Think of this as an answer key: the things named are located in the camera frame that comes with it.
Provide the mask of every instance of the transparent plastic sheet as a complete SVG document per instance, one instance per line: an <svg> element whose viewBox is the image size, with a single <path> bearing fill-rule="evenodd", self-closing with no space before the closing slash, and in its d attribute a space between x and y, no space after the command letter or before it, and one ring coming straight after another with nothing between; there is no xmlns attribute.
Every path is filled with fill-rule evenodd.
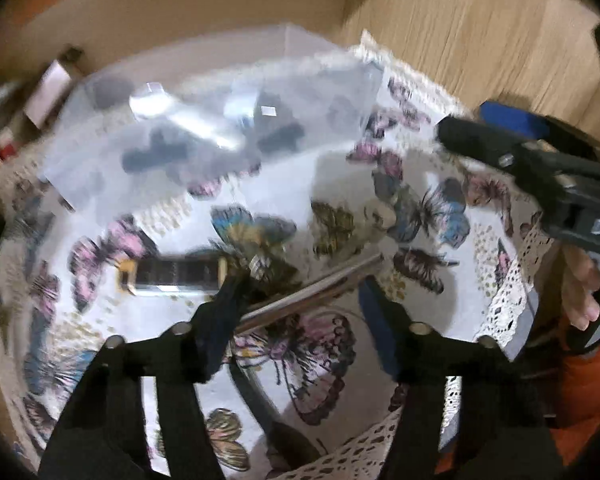
<svg viewBox="0 0 600 480"><path fill-rule="evenodd" d="M105 224L222 176L360 138L382 79L376 65L345 53L337 66L323 66L313 59L308 64L296 54L330 52L329 46L339 49L297 27L229 35L234 46L244 38L251 60L262 60L257 49L266 46L264 56L282 60L279 69L262 75L247 70L253 63L242 65L245 70L229 71L227 81L212 88L187 82L195 68L193 74L174 75L174 57L181 59L184 68L189 56L200 68L204 52L214 53L206 69L226 68L234 62L235 56L224 62L218 59L218 51L229 41L222 34L211 42L195 39L180 44L177 56L175 47L159 49L161 56L153 51L146 54L146 62L155 64L162 56L169 57L164 78L157 67L148 70L142 56L123 62L124 70L106 69L85 81L70 98L43 176L74 209L94 206L98 222ZM201 41L199 52L196 44ZM138 71L153 80L139 84ZM72 136L72 124L111 106L126 108L135 120L88 144Z"/></svg>

